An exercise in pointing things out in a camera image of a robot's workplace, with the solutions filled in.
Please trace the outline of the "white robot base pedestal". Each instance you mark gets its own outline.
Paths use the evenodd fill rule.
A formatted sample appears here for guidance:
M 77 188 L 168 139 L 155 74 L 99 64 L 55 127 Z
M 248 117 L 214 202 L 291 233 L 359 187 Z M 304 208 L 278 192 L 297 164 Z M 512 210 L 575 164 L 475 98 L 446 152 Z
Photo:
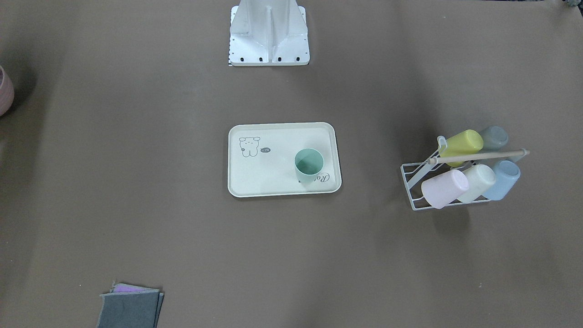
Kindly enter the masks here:
M 232 67 L 310 62 L 306 9 L 295 0 L 242 0 L 230 10 Z

